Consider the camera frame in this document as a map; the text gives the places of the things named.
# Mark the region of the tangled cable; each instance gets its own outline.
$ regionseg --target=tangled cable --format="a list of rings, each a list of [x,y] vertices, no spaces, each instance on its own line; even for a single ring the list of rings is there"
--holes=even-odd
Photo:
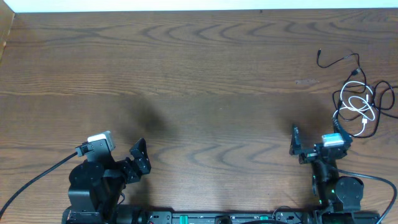
[[[361,64],[359,62],[359,54],[357,54],[357,53],[349,54],[345,57],[342,57],[341,59],[339,59],[327,66],[322,66],[319,64],[320,54],[321,54],[321,49],[318,50],[318,55],[317,55],[317,65],[321,68],[328,68],[328,67],[330,67],[346,58],[352,57],[352,56],[357,56],[357,58],[358,58],[358,60],[357,60],[358,68],[351,72],[349,77],[344,81],[344,85],[340,90],[336,90],[332,93],[333,104],[336,108],[336,111],[333,113],[333,117],[336,116],[337,119],[339,117],[341,117],[345,121],[353,121],[362,116],[362,124],[363,124],[362,130],[357,134],[349,133],[349,135],[351,135],[354,138],[370,138],[370,137],[374,136],[379,127],[380,117],[382,114],[385,116],[388,116],[390,118],[398,119],[398,116],[391,115],[391,114],[384,112],[384,111],[391,110],[394,107],[395,100],[396,100],[394,89],[398,88],[398,86],[391,86],[390,83],[388,83],[387,81],[384,81],[384,80],[379,81],[378,83],[376,83],[375,86],[368,85],[365,72],[362,69]],[[364,82],[350,81],[351,77],[353,77],[359,73],[361,73],[363,75]],[[388,86],[388,88],[386,88],[385,90],[383,90],[380,93],[380,97],[378,97],[379,103],[378,103],[378,105],[376,105],[375,99],[376,99],[376,95],[377,95],[377,88],[382,83],[386,84]],[[361,86],[363,86],[363,89],[361,91],[346,90],[347,88],[354,88],[354,87],[361,87]],[[392,102],[391,102],[390,106],[388,106],[387,108],[384,108],[381,106],[382,105],[381,103],[382,103],[382,98],[387,91],[391,92]],[[360,96],[351,96],[348,98],[348,101],[345,101],[345,99],[343,98],[343,92],[349,92],[349,93],[355,93],[355,94],[362,94],[365,92],[367,92],[367,93],[366,93],[365,99]],[[336,93],[340,93],[338,103],[336,103],[336,100],[335,100]],[[353,100],[360,100],[362,102],[363,106],[360,108],[355,107],[353,104]],[[340,110],[354,111],[354,112],[357,112],[357,115],[353,116],[352,118],[345,118],[343,115],[340,114]],[[366,115],[366,113],[368,111],[371,112],[371,115],[372,115],[371,117]],[[373,132],[368,135],[361,135],[362,133],[364,133],[364,131],[366,129],[366,124],[368,123],[368,120],[376,122],[376,124],[374,125]]]

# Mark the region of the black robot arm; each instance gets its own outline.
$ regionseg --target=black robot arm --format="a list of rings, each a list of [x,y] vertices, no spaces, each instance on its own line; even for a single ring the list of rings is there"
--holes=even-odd
[[[115,162],[111,133],[106,131],[88,138],[76,147],[78,156],[86,156],[69,176],[71,207],[67,223],[116,223],[117,203],[126,184],[140,181],[150,173],[150,162],[144,139],[130,149],[134,160]]]
[[[110,132],[88,138],[76,148],[87,160],[72,170],[69,198],[63,223],[107,224],[375,224],[379,214],[360,212],[364,185],[355,177],[340,177],[336,160],[347,155],[352,139],[333,120],[335,133],[322,136],[323,142],[302,149],[299,129],[293,126],[290,154],[298,155],[301,164],[311,164],[313,190],[320,206],[313,210],[283,210],[266,213],[176,213],[171,209],[143,210],[132,205],[118,205],[126,184],[140,181],[150,172],[146,142],[140,139],[131,149],[134,160],[115,162]]]

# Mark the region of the black cable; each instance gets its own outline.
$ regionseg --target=black cable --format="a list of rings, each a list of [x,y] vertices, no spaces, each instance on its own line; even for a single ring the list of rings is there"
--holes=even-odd
[[[342,60],[344,60],[344,59],[346,59],[346,58],[349,58],[349,57],[354,56],[354,55],[357,56],[357,57],[358,57],[358,60],[356,61],[356,63],[357,63],[357,65],[358,65],[358,68],[357,68],[356,70],[353,70],[353,71],[351,72],[351,74],[350,74],[349,77],[344,81],[344,83],[348,82],[348,80],[349,80],[352,76],[357,75],[357,74],[359,73],[358,71],[360,71],[360,72],[362,73],[362,75],[363,75],[365,86],[364,86],[364,88],[363,88],[363,91],[359,91],[359,92],[358,92],[358,91],[353,91],[353,93],[364,93],[364,92],[366,91],[366,85],[367,85],[366,74],[365,74],[365,72],[363,71],[363,69],[362,69],[362,67],[361,67],[361,62],[360,62],[360,60],[359,60],[359,54],[358,54],[358,53],[352,53],[352,54],[346,55],[346,56],[340,58],[339,60],[337,60],[337,61],[335,61],[335,62],[333,62],[333,63],[331,63],[331,64],[329,64],[329,65],[327,65],[327,66],[323,66],[323,65],[320,65],[320,64],[319,64],[319,57],[320,57],[320,55],[321,55],[321,51],[322,51],[322,50],[319,49],[319,50],[318,50],[318,53],[317,53],[317,65],[318,65],[320,68],[328,68],[328,67],[330,67],[330,66],[336,64],[337,62],[340,62],[340,61],[342,61]]]
[[[292,209],[292,208],[290,208],[289,206],[286,206],[286,205],[282,205],[282,206],[280,206],[279,208],[277,208],[277,209],[275,209],[275,211],[272,213],[272,218],[275,218],[275,220],[276,220],[276,217],[274,217],[274,215],[276,214],[276,212],[279,210],[279,209],[281,209],[281,208],[288,208],[288,209]],[[302,223],[303,222],[303,220],[301,219],[301,217],[299,217],[299,215],[297,214],[297,213],[295,213],[295,212],[293,212],[294,213],[294,215],[298,218],[298,220],[300,220],[300,223]]]
[[[391,201],[390,201],[390,204],[387,206],[386,210],[385,210],[385,211],[383,212],[383,214],[380,216],[379,220],[375,223],[375,224],[380,224],[380,222],[381,222],[381,221],[386,217],[386,215],[390,212],[392,206],[394,205],[394,202],[395,202],[396,199],[397,199],[397,187],[396,187],[391,181],[386,180],[386,179],[381,178],[381,177],[375,177],[375,176],[372,176],[372,175],[359,174],[359,173],[355,173],[355,172],[350,172],[350,171],[345,171],[345,170],[337,169],[336,167],[333,167],[333,166],[330,165],[329,163],[325,162],[325,161],[323,160],[322,157],[320,157],[320,158],[321,158],[321,161],[323,161],[323,163],[326,164],[329,168],[334,169],[334,170],[337,170],[338,172],[341,172],[342,174],[352,175],[352,176],[354,176],[354,177],[363,177],[363,178],[367,178],[367,179],[371,179],[371,180],[378,180],[378,181],[384,182],[384,183],[386,183],[386,184],[389,184],[389,185],[392,187],[392,189],[393,189],[393,191],[394,191],[394,194],[393,194],[393,196],[392,196],[392,199],[391,199]]]
[[[121,202],[118,203],[118,205],[120,205],[121,203],[124,202],[124,199],[126,199],[126,196],[124,195],[124,193],[120,193],[120,195],[122,195],[123,199],[121,200]]]
[[[398,86],[391,86],[390,83],[388,83],[387,81],[384,81],[384,80],[378,82],[374,87],[371,86],[371,85],[368,85],[368,84],[367,84],[367,80],[366,80],[366,74],[365,74],[364,70],[363,70],[362,67],[361,67],[361,63],[360,63],[360,61],[359,61],[359,54],[357,54],[357,53],[353,53],[353,54],[349,54],[349,55],[347,55],[347,56],[344,56],[344,57],[342,57],[341,59],[339,59],[339,60],[337,60],[337,61],[334,61],[333,63],[331,63],[331,64],[329,64],[329,65],[326,65],[326,66],[323,66],[323,65],[320,65],[320,64],[319,64],[320,54],[321,54],[321,49],[319,49],[319,50],[318,50],[318,53],[317,53],[317,65],[318,65],[320,68],[328,68],[328,67],[330,67],[330,66],[332,66],[332,65],[334,65],[334,64],[336,64],[336,63],[338,63],[338,62],[340,62],[340,61],[342,61],[342,60],[344,60],[344,59],[346,59],[346,58],[348,58],[348,57],[357,56],[357,57],[358,57],[358,60],[357,60],[358,68],[357,68],[356,70],[353,70],[353,71],[351,72],[351,74],[348,76],[348,78],[344,81],[344,84],[347,83],[347,82],[350,80],[350,78],[351,78],[352,76],[355,76],[355,75],[357,75],[359,72],[361,72],[361,73],[363,74],[364,84],[363,84],[363,85],[346,86],[346,88],[354,88],[354,87],[363,86],[364,89],[363,89],[362,91],[351,91],[351,90],[343,90],[343,91],[350,92],[350,93],[359,93],[359,94],[360,94],[360,93],[364,93],[364,92],[366,91],[367,86],[373,89],[373,94],[372,94],[372,96],[371,96],[371,102],[370,102],[369,105],[370,105],[371,107],[375,108],[376,111],[378,112],[377,115],[375,115],[375,116],[376,116],[376,118],[375,118],[376,124],[375,124],[375,126],[374,126],[373,132],[372,132],[371,134],[366,135],[366,136],[354,136],[354,134],[348,133],[349,135],[351,135],[353,138],[370,138],[370,137],[374,136],[375,133],[376,133],[376,131],[377,131],[377,129],[378,129],[378,127],[379,127],[380,117],[381,117],[382,114],[385,115],[385,116],[388,116],[388,117],[390,117],[390,118],[398,119],[398,116],[391,115],[391,114],[389,114],[389,113],[383,112],[383,110],[384,110],[384,111],[391,110],[391,109],[394,107],[394,105],[395,105],[395,93],[394,93],[394,89],[395,89],[395,88],[398,88]],[[376,102],[375,102],[376,95],[377,95],[377,87],[378,87],[380,84],[382,84],[382,83],[385,83],[385,84],[388,86],[388,88],[386,88],[386,89],[380,94],[380,97],[379,97],[379,105],[377,106],[377,105],[376,105]],[[387,91],[389,91],[389,90],[391,91],[391,94],[392,94],[392,103],[391,103],[391,105],[390,105],[389,107],[383,108],[383,107],[381,106],[381,105],[382,105],[382,98],[383,98],[385,92],[387,92]],[[336,110],[337,110],[336,118],[338,119],[338,117],[341,117],[341,118],[342,118],[343,120],[345,120],[345,121],[353,121],[353,120],[359,118],[359,117],[361,116],[361,114],[358,114],[358,115],[356,115],[356,116],[354,116],[354,117],[352,117],[352,118],[345,118],[343,115],[340,114],[340,108],[339,108],[339,106],[336,104],[336,100],[335,100],[335,94],[336,94],[336,93],[339,93],[339,92],[341,92],[341,90],[336,90],[336,91],[334,91],[334,92],[332,93],[332,95],[331,95],[332,100],[333,100],[333,105],[335,106],[335,108],[336,108]]]
[[[0,211],[0,220],[2,215],[4,214],[4,212],[6,211],[7,207],[10,206],[11,202],[21,193],[23,192],[26,188],[28,188],[31,184],[33,184],[34,182],[36,182],[36,180],[39,180],[40,178],[44,177],[46,174],[48,174],[49,172],[55,170],[58,166],[62,165],[63,163],[65,163],[66,161],[68,161],[69,159],[71,159],[72,157],[74,157],[75,155],[77,155],[77,152],[73,153],[72,155],[64,158],[63,160],[61,160],[59,163],[55,164],[54,166],[52,166],[51,168],[49,168],[48,170],[44,171],[43,173],[41,173],[40,175],[38,175],[37,177],[33,178],[31,181],[29,181],[28,183],[26,183],[25,185],[23,185],[8,201],[7,203],[3,206],[3,208]]]

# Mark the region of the wire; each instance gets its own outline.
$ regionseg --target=wire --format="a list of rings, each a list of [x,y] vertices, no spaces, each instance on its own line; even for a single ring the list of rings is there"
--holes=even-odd
[[[322,157],[320,157],[320,159],[321,159],[321,161],[323,161],[323,163],[326,164],[329,168],[332,168],[332,169],[334,169],[334,170],[337,170],[338,172],[341,172],[342,174],[352,175],[352,176],[354,176],[354,177],[363,177],[363,178],[367,178],[367,179],[371,179],[371,180],[378,180],[378,181],[384,182],[384,183],[386,183],[386,184],[389,184],[389,185],[392,187],[392,189],[393,189],[393,191],[394,191],[394,194],[393,194],[393,196],[392,196],[392,199],[391,199],[391,201],[390,201],[390,204],[387,206],[386,210],[385,210],[385,211],[383,212],[383,214],[380,216],[379,220],[375,223],[375,224],[380,224],[381,221],[382,221],[382,220],[386,217],[386,215],[390,212],[392,206],[394,205],[394,202],[395,202],[396,199],[397,199],[397,187],[396,187],[391,181],[386,180],[386,179],[384,179],[384,178],[375,177],[375,176],[366,175],[366,174],[359,174],[359,173],[355,173],[355,172],[350,172],[350,171],[345,171],[345,170],[337,169],[336,167],[333,167],[333,166],[331,166],[329,163],[325,162],[325,161],[323,160]]]
[[[365,126],[366,123],[363,123],[362,131],[360,131],[358,134],[354,134],[354,136],[359,136],[360,134],[362,134],[362,132],[365,131]]]
[[[75,155],[77,155],[77,152],[71,154],[70,156],[64,158],[63,160],[61,160],[59,163],[55,164],[54,166],[52,166],[51,168],[49,168],[48,170],[44,171],[43,173],[41,173],[40,175],[38,175],[37,177],[33,178],[31,181],[29,181],[28,183],[26,183],[25,185],[23,185],[8,201],[7,203],[3,206],[3,208],[0,211],[0,220],[1,217],[3,216],[4,212],[6,211],[7,207],[10,206],[11,202],[21,193],[23,192],[26,188],[28,188],[31,184],[33,184],[34,182],[36,182],[36,180],[39,180],[40,178],[44,177],[46,174],[48,174],[49,172],[55,170],[57,167],[59,167],[60,165],[64,164],[66,161],[68,161],[69,159],[73,158]]]
[[[123,199],[121,200],[121,202],[118,203],[118,205],[120,205],[121,203],[124,202],[124,199],[126,199],[126,196],[124,195],[124,193],[120,193],[120,195],[122,195]]]
[[[365,136],[360,136],[359,134],[351,134],[351,133],[348,133],[350,136],[352,136],[352,137],[354,137],[354,138],[370,138],[370,137],[374,136],[375,133],[377,132],[378,127],[379,127],[380,117],[381,117],[382,114],[385,115],[385,116],[388,116],[388,117],[390,117],[390,118],[398,119],[398,116],[392,115],[392,114],[389,114],[389,113],[384,112],[384,111],[387,111],[387,110],[391,110],[391,109],[394,107],[394,105],[395,105],[395,93],[394,93],[394,89],[395,89],[395,88],[398,88],[398,86],[391,86],[390,83],[388,83],[387,81],[384,81],[384,80],[383,80],[383,81],[380,81],[380,82],[378,82],[378,83],[376,83],[376,85],[375,85],[374,87],[371,86],[371,85],[368,85],[368,84],[367,84],[367,80],[366,80],[365,72],[364,72],[364,70],[362,69],[361,64],[360,64],[360,61],[359,61],[359,54],[357,54],[357,53],[353,53],[353,54],[349,54],[349,55],[347,55],[347,56],[344,56],[343,58],[341,58],[341,59],[339,59],[339,60],[337,60],[337,61],[335,61],[335,62],[333,62],[333,63],[331,63],[331,64],[329,64],[329,65],[326,65],[326,66],[323,66],[323,65],[320,65],[320,64],[319,64],[320,54],[321,54],[321,49],[319,49],[319,50],[318,50],[318,53],[317,53],[317,65],[318,65],[320,68],[328,68],[328,67],[330,67],[330,66],[332,66],[332,65],[334,65],[334,64],[336,64],[336,63],[338,63],[338,62],[340,62],[340,61],[342,61],[342,60],[344,60],[344,59],[346,59],[346,58],[349,58],[349,57],[351,57],[351,56],[357,56],[357,57],[358,57],[358,60],[357,60],[358,68],[357,68],[356,70],[353,70],[353,71],[351,72],[351,74],[348,76],[348,78],[344,81],[344,85],[343,85],[343,88],[342,88],[341,90],[337,90],[337,91],[334,91],[334,92],[332,93],[332,96],[331,96],[331,97],[332,97],[333,104],[334,104],[335,109],[336,109],[336,111],[333,113],[333,117],[336,117],[337,119],[338,119],[339,117],[341,117],[341,118],[342,118],[343,120],[345,120],[345,121],[353,121],[353,120],[359,118],[360,116],[362,116],[363,118],[366,118],[366,119],[368,119],[368,120],[370,120],[370,121],[375,121],[376,124],[374,125],[373,131],[372,131],[371,134],[368,134],[368,135],[365,135]],[[353,77],[353,76],[355,76],[355,75],[357,75],[359,72],[362,73],[363,78],[364,78],[364,82],[363,82],[363,83],[357,82],[357,81],[350,81],[350,82],[349,82],[350,78]],[[347,86],[348,83],[359,83],[359,85]],[[388,88],[386,88],[385,90],[381,91],[381,94],[380,94],[380,97],[379,97],[379,104],[376,105],[376,102],[375,102],[376,95],[377,95],[377,91],[376,91],[376,90],[377,90],[378,86],[379,86],[380,84],[382,84],[382,83],[383,83],[383,84],[386,84],[386,85],[388,86]],[[363,90],[362,90],[362,91],[345,90],[345,88],[354,88],[354,87],[359,87],[359,86],[363,86]],[[364,100],[363,98],[361,98],[361,97],[359,97],[359,96],[351,96],[351,97],[349,98],[349,100],[348,100],[348,101],[350,102],[350,99],[352,99],[352,98],[359,98],[359,99],[362,100],[362,101],[364,102],[364,104],[365,104],[362,108],[359,108],[359,109],[358,109],[358,108],[355,108],[355,107],[352,105],[352,103],[349,103],[350,106],[347,106],[346,103],[343,101],[343,97],[342,97],[342,96],[343,96],[343,92],[349,92],[349,93],[364,93],[367,89],[369,90],[369,92],[371,92],[371,100],[370,100],[370,102],[369,102],[368,100]],[[391,102],[391,104],[390,104],[388,107],[385,108],[385,107],[382,107],[381,105],[382,105],[382,98],[383,98],[385,92],[387,92],[387,91],[390,91],[390,92],[391,92],[391,95],[392,95],[392,102]],[[339,102],[342,101],[342,105],[340,105],[339,103],[336,103],[336,100],[335,100],[335,94],[336,94],[336,93],[340,93],[340,100],[339,100]],[[373,111],[372,108],[374,108],[374,109],[377,111],[377,114],[374,114],[374,111]],[[340,110],[344,110],[344,109],[347,109],[347,110],[350,110],[350,111],[355,111],[355,112],[357,112],[358,114],[357,114],[356,116],[353,116],[352,118],[345,118],[343,115],[340,114]],[[366,115],[366,113],[367,113],[369,110],[371,111],[371,113],[372,113],[372,115],[373,115],[373,119],[369,119],[369,117]]]

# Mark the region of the wood grain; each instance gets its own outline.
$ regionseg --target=wood grain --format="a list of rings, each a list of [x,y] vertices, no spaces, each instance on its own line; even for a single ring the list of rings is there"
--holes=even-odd
[[[153,170],[128,203],[174,210],[267,211],[317,204],[311,170],[289,156],[290,127],[307,144],[331,132],[331,93],[361,55],[368,82],[398,84],[398,10],[18,14],[0,66],[0,204],[111,130],[116,159],[140,137]],[[395,107],[392,113],[397,114]],[[382,117],[342,169],[398,184],[398,122]],[[346,126],[351,131],[360,124]],[[72,159],[29,187],[3,223],[59,223]],[[392,197],[364,180],[364,210]],[[385,223],[394,223],[394,208]]]

